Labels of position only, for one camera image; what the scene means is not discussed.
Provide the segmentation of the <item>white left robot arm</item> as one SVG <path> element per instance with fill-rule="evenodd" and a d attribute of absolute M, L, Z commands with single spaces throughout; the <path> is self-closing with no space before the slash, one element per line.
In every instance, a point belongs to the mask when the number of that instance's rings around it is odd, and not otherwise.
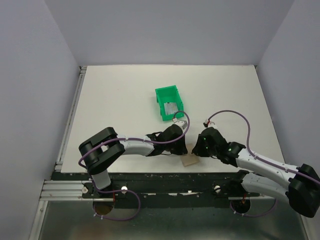
<path fill-rule="evenodd" d="M 121 137 L 113 127 L 107 127 L 87 139 L 79 145 L 78 150 L 95 183 L 93 191 L 101 198 L 110 194 L 111 179 L 108 168 L 122 155 L 153 157 L 163 152 L 177 156 L 187 154 L 187 129 L 188 124 L 179 120 L 164 131 L 147 134 L 138 140 L 136 137 Z"/>

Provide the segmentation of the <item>green plastic bin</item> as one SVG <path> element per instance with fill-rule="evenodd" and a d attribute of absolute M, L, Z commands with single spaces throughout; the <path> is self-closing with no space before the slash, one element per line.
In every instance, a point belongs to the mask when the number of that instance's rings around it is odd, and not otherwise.
<path fill-rule="evenodd" d="M 156 88 L 155 94 L 160 116 L 164 122 L 170 121 L 175 113 L 184 111 L 184 104 L 176 85 Z"/>

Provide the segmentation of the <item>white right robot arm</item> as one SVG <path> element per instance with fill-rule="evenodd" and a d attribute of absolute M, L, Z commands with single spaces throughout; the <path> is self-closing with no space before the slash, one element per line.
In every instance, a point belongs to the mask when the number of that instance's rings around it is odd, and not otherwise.
<path fill-rule="evenodd" d="M 228 142 L 220 132 L 208 127 L 198 135 L 192 153 L 215 157 L 226 165 L 245 170 L 242 178 L 230 183 L 230 191 L 241 196 L 259 193 L 282 200 L 302 216 L 313 218 L 320 207 L 320 177 L 313 167 L 279 164 L 250 151 L 238 142 Z"/>

